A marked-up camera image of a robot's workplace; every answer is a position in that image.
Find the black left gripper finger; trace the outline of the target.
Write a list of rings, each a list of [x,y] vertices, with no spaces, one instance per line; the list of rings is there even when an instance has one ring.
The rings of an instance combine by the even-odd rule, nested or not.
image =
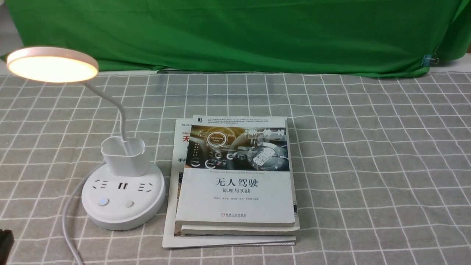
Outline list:
[[[0,230],[0,264],[6,265],[10,252],[14,245],[15,238],[11,230]]]

